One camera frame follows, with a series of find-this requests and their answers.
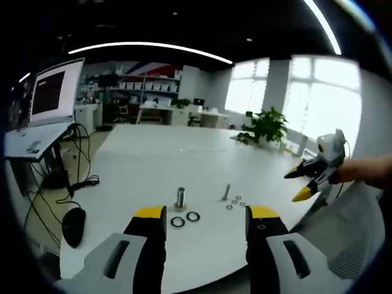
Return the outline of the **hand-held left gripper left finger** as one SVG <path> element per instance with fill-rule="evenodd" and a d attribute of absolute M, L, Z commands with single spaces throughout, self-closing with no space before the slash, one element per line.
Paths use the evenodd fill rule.
<path fill-rule="evenodd" d="M 139 209 L 124 233 L 113 233 L 86 257 L 62 293 L 161 293 L 166 261 L 167 208 Z"/>

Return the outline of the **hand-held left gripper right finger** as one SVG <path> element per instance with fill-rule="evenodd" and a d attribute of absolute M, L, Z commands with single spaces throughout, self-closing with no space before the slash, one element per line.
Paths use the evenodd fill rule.
<path fill-rule="evenodd" d="M 325 255 L 298 233 L 289 233 L 277 212 L 246 206 L 246 261 L 251 293 L 344 293 L 345 281 Z"/>

